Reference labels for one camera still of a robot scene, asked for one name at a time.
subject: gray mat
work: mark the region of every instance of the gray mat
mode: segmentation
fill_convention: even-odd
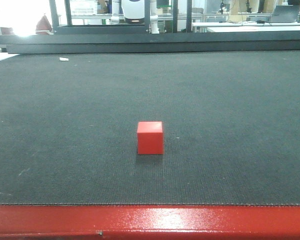
[[[0,204],[300,205],[300,51],[1,61]]]

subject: red block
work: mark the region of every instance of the red block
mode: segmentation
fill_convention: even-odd
[[[140,121],[137,128],[138,154],[164,154],[162,121]]]

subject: red frame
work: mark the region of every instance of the red frame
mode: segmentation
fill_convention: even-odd
[[[0,205],[0,239],[300,239],[300,206]]]

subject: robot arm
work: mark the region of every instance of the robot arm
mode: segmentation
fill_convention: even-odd
[[[150,22],[151,22],[151,32],[153,34],[158,34],[159,28],[158,28],[157,0],[150,0]]]
[[[112,0],[112,24],[119,24],[119,6],[120,1],[124,17],[128,23],[140,23],[145,18],[145,1],[148,0]],[[150,22],[153,34],[159,33],[157,0],[150,0]]]
[[[111,16],[111,23],[112,24],[119,24],[119,6],[120,0],[112,0],[112,16]]]

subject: desk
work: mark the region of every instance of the desk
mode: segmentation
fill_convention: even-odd
[[[300,239],[299,205],[300,51],[0,61],[0,237]]]
[[[238,28],[238,27],[268,27],[267,31],[271,31],[271,27],[299,27],[293,28],[294,30],[300,30],[299,22],[287,22],[287,23],[256,23],[256,22],[193,22],[192,29],[194,32],[200,30],[201,32],[205,32],[207,28]]]

